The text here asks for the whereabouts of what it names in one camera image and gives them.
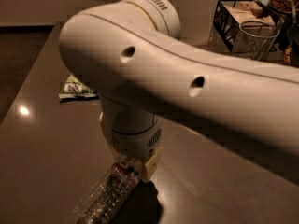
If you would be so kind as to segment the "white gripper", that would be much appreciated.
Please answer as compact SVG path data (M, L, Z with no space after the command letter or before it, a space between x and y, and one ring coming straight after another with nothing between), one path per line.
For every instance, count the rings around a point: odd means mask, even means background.
M163 120L147 112L102 112L100 124L114 161L125 166L127 157L137 158L143 182L150 182L162 156Z

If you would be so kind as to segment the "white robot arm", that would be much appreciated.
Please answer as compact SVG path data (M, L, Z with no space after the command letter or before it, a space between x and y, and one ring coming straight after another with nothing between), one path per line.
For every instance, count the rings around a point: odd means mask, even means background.
M69 19L66 68L99 92L113 151L147 157L172 120L291 182L299 177L299 72L179 41L167 0L122 0Z

